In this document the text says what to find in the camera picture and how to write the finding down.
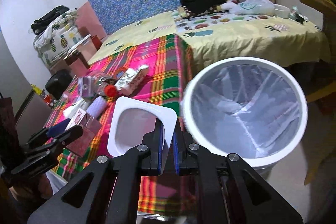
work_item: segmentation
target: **plaid cloth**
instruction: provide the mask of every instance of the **plaid cloth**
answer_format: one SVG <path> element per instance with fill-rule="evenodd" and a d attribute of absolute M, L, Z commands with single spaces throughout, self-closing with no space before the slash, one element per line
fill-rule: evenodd
<path fill-rule="evenodd" d="M 192 50 L 175 34 L 128 47 L 122 52 L 106 57 L 91 65 L 90 71 L 99 70 L 113 74 L 120 67 L 137 69 L 140 65 L 149 65 L 150 71 L 144 79 L 144 85 L 133 97 L 144 102 L 170 107 L 179 116 L 179 102 L 185 85 L 192 78 Z M 67 89 L 77 94 L 77 79 Z M 46 127 L 65 119 L 63 110 L 70 103 L 59 102 L 50 115 Z M 99 155 L 109 155 L 107 142 L 115 102 L 108 102 L 108 107 L 101 115 L 101 130 L 90 144 L 83 158 L 68 150 L 58 157 L 59 164 L 53 170 L 67 181 Z M 193 204 L 190 194 L 190 177 L 178 177 L 175 174 L 163 174 L 160 177 L 142 177 L 138 210 L 152 214 L 177 215 Z"/>

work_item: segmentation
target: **black bag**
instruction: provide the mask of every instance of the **black bag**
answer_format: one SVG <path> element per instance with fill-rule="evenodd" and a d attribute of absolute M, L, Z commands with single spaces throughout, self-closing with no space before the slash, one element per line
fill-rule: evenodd
<path fill-rule="evenodd" d="M 31 25 L 31 29 L 33 30 L 34 34 L 40 34 L 44 32 L 44 30 L 51 22 L 53 22 L 54 19 L 64 14 L 66 11 L 69 11 L 69 8 L 61 5 L 51 10 L 40 19 L 35 20 Z"/>
<path fill-rule="evenodd" d="M 62 97 L 63 92 L 68 88 L 72 81 L 72 76 L 66 69 L 56 72 L 45 84 L 45 89 L 57 100 Z"/>

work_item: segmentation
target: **pineapple pillowcase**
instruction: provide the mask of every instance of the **pineapple pillowcase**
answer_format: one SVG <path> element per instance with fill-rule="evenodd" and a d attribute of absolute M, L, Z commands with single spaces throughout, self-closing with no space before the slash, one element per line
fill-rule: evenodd
<path fill-rule="evenodd" d="M 45 37 L 36 36 L 34 48 L 48 69 L 60 60 L 70 47 L 83 39 L 75 25 L 76 17 L 76 10 L 65 12 L 48 26 L 51 36 L 48 34 L 48 37 L 45 33 L 42 33 Z"/>

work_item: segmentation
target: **metal screw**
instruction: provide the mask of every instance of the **metal screw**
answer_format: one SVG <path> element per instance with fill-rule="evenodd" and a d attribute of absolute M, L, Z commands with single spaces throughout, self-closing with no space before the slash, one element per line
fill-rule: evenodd
<path fill-rule="evenodd" d="M 98 161 L 100 164 L 103 164 L 103 163 L 107 162 L 107 160 L 108 160 L 108 157 L 106 157 L 106 156 L 104 156 L 104 155 L 99 156 L 99 157 L 97 158 L 97 161 Z"/>
<path fill-rule="evenodd" d="M 229 159 L 232 161 L 237 161 L 239 160 L 239 156 L 237 154 L 230 154 Z"/>
<path fill-rule="evenodd" d="M 191 150 L 197 150 L 197 149 L 199 149 L 199 147 L 200 146 L 197 143 L 191 143 L 189 145 L 189 149 L 191 149 Z"/>
<path fill-rule="evenodd" d="M 147 149 L 148 149 L 148 146 L 145 145 L 145 144 L 138 145 L 138 150 L 139 150 L 140 152 L 142 152 L 142 151 L 146 151 Z"/>

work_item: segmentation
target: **orange bottle cap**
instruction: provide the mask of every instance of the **orange bottle cap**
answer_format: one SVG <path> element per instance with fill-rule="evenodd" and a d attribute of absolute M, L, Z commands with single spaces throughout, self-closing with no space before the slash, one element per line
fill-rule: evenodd
<path fill-rule="evenodd" d="M 114 85 L 106 85 L 106 87 L 104 88 L 104 93 L 106 94 L 106 96 L 113 98 L 117 95 L 118 92 Z"/>

